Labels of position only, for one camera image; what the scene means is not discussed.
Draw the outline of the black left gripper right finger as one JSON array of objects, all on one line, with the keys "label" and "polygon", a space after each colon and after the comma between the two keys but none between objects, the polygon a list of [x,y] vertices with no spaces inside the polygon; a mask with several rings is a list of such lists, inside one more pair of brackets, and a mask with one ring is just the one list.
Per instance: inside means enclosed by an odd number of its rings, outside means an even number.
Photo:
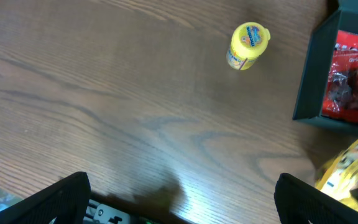
[{"label": "black left gripper right finger", "polygon": [[[358,189],[351,195],[358,202]],[[280,174],[274,201],[282,223],[358,224],[357,211],[288,173]]]}]

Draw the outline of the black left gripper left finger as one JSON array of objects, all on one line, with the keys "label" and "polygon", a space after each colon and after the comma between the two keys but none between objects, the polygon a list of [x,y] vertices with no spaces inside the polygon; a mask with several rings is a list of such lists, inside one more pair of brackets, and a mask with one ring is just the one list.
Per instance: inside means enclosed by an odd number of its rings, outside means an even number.
[{"label": "black left gripper left finger", "polygon": [[0,211],[0,224],[82,224],[90,195],[87,173],[75,172]]}]

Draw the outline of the yellow Hacks candy bag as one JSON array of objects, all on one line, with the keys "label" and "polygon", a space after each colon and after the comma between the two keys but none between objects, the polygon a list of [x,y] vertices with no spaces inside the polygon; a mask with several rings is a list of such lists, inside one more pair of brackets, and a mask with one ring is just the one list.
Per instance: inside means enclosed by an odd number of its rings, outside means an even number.
[{"label": "yellow Hacks candy bag", "polygon": [[358,139],[336,157],[323,164],[315,178],[315,188],[358,212]]}]

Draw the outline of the red Hacks candy bag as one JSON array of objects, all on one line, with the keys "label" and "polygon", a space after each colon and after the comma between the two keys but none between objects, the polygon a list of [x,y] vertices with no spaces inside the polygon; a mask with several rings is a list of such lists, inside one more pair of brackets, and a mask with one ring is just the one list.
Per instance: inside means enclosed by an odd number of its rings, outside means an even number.
[{"label": "red Hacks candy bag", "polygon": [[358,123],[358,34],[337,33],[322,115]]}]

